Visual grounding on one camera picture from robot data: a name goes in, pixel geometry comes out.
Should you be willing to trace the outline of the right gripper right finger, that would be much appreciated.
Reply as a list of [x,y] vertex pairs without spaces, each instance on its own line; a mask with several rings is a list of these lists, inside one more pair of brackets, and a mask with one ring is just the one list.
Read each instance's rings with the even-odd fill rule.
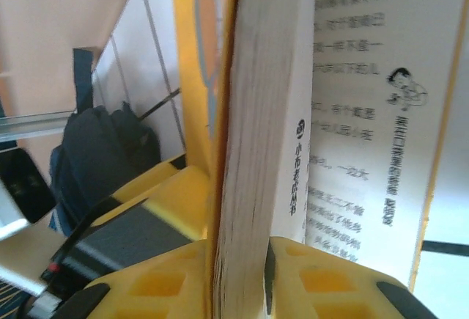
[[272,237],[265,263],[272,318],[434,318],[397,279],[311,248]]

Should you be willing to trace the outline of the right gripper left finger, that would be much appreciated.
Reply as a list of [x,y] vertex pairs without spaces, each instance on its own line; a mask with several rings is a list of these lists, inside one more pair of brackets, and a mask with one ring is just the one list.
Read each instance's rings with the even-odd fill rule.
[[61,318],[207,318],[206,241],[200,240],[89,283]]

